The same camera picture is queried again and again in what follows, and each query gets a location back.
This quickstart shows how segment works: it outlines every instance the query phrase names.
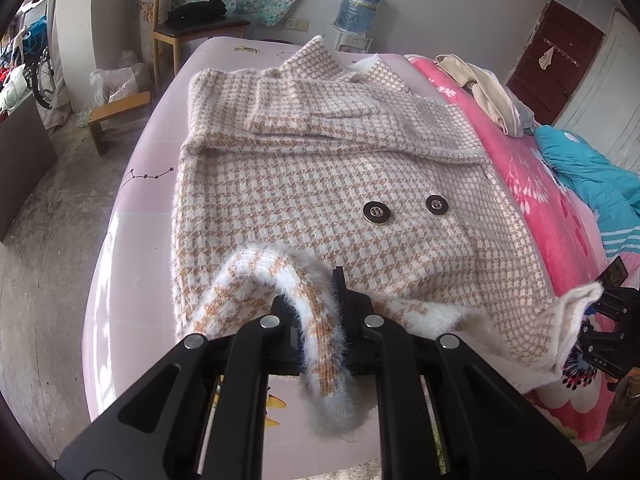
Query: blue water jug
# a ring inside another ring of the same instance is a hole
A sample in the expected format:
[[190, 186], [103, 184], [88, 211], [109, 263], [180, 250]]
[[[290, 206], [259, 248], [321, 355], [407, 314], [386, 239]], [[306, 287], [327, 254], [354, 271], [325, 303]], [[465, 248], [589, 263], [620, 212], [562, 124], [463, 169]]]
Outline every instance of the blue water jug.
[[334, 25], [345, 32], [366, 36], [380, 0], [342, 0]]

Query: white door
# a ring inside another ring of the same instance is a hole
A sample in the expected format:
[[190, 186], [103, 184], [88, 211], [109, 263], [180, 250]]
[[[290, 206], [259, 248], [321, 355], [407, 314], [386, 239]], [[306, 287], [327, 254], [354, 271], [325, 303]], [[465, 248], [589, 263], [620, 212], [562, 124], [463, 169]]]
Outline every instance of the white door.
[[640, 171], [640, 33], [619, 12], [556, 128], [583, 136], [615, 165]]

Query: bed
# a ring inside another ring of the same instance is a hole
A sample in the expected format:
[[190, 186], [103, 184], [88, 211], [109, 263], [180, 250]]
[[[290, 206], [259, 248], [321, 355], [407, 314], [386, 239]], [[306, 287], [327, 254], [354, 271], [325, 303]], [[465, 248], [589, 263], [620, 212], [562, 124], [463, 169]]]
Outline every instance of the bed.
[[[288, 44], [236, 38], [209, 40], [185, 63], [149, 119], [120, 184], [87, 303], [82, 366], [92, 419], [174, 345], [171, 208], [178, 150], [188, 132], [186, 89], [191, 77], [205, 68], [229, 72], [277, 66], [298, 49]], [[367, 57], [338, 55], [346, 66]], [[496, 136], [502, 142], [506, 137], [499, 130], [491, 130], [490, 126], [496, 127], [490, 121], [486, 124], [482, 115], [473, 113], [473, 107], [463, 105], [463, 95], [451, 80], [436, 81], [402, 56], [381, 58], [415, 94], [440, 102], [459, 98], [458, 104], [492, 159], [497, 160], [499, 153], [508, 150], [510, 161], [503, 160], [496, 166], [529, 223], [555, 292], [595, 278], [606, 266], [606, 257], [593, 214], [577, 196], [556, 186], [548, 169], [532, 151], [534, 141], [508, 139], [507, 147], [487, 144], [485, 138]], [[527, 183], [531, 175], [533, 181]], [[544, 217], [551, 214], [545, 222]], [[553, 226], [553, 237], [549, 226]], [[553, 240], [564, 245], [554, 248]], [[608, 328], [605, 321], [593, 320], [603, 329]], [[376, 416], [352, 438], [319, 440], [301, 416], [303, 404], [297, 382], [274, 377], [270, 379], [270, 388], [276, 401], [267, 410], [265, 480], [312, 476], [378, 456]], [[578, 436], [593, 440], [602, 430], [612, 394], [601, 375], [595, 374], [586, 388], [573, 388], [573, 384], [569, 388], [566, 384], [548, 386], [532, 398], [563, 424], [571, 426]], [[580, 404], [579, 399], [583, 398], [588, 402]], [[590, 407], [593, 398], [595, 403]]]

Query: bicycle wheel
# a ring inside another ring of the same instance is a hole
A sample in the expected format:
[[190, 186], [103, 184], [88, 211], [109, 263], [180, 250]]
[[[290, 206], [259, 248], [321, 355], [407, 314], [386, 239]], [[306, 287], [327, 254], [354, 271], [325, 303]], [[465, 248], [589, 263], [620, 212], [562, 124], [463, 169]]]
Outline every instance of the bicycle wheel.
[[40, 106], [50, 110], [56, 83], [53, 79], [53, 67], [47, 47], [42, 50], [38, 62], [31, 66], [31, 88]]

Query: black button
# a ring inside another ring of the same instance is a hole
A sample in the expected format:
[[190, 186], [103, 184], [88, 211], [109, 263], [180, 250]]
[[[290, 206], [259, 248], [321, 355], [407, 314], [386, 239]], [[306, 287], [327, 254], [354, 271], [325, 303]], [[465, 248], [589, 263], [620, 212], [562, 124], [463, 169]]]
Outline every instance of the black button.
[[436, 216], [444, 215], [449, 210], [449, 204], [440, 195], [431, 195], [427, 199], [427, 210]]
[[362, 214], [374, 224], [386, 224], [391, 218], [391, 211], [382, 202], [367, 202], [362, 208]]

